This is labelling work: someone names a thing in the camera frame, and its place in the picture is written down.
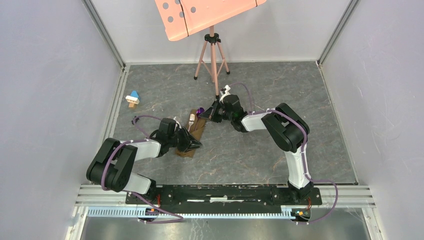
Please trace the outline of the brown cloth napkin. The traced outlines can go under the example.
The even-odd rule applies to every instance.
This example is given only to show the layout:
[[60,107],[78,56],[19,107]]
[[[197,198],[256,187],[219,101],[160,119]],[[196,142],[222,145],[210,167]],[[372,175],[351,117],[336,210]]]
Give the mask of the brown cloth napkin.
[[[204,132],[205,126],[206,126],[206,120],[200,118],[200,121],[198,123],[197,129],[195,130],[195,124],[197,122],[197,118],[195,118],[194,124],[191,126],[190,128],[190,133],[198,140],[200,141],[202,134]],[[175,153],[177,156],[179,157],[184,157],[184,158],[193,158],[195,155],[196,149],[188,151],[188,152],[181,152],[176,150]]]

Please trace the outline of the clear plastic fork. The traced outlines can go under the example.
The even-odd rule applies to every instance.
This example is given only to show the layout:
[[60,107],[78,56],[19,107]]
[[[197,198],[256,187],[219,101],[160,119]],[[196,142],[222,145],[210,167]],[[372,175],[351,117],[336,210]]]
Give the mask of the clear plastic fork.
[[190,129],[191,129],[192,125],[194,124],[195,120],[196,120],[196,114],[191,113],[190,116],[189,116],[189,121],[188,121],[188,129],[187,129],[188,132],[190,132]]

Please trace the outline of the purple plastic spoon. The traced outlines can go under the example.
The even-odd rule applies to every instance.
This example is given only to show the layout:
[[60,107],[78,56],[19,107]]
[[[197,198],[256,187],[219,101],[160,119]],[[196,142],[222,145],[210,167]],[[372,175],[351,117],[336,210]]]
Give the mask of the purple plastic spoon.
[[199,107],[196,110],[196,124],[195,124],[194,130],[197,129],[199,121],[200,121],[200,114],[202,114],[204,111],[205,111],[205,109],[203,107]]

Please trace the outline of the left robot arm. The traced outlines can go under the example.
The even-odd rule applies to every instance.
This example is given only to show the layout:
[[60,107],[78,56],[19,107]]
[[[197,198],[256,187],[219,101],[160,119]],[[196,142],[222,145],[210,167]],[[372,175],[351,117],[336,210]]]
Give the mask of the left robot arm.
[[171,148],[185,153],[201,146],[202,143],[186,127],[174,119],[162,118],[158,129],[148,138],[105,139],[86,171],[86,178],[105,191],[136,192],[140,200],[151,204],[157,198],[154,181],[133,172],[134,163],[161,157]]

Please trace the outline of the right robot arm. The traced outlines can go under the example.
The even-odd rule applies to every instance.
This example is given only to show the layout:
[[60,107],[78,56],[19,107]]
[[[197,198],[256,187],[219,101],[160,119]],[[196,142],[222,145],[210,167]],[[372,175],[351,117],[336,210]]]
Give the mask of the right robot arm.
[[216,100],[199,116],[215,123],[230,121],[234,129],[242,133],[268,131],[285,154],[289,171],[289,199],[295,204],[302,204],[309,198],[314,187],[306,158],[310,129],[286,103],[262,112],[247,112],[241,106],[239,97],[229,94]]

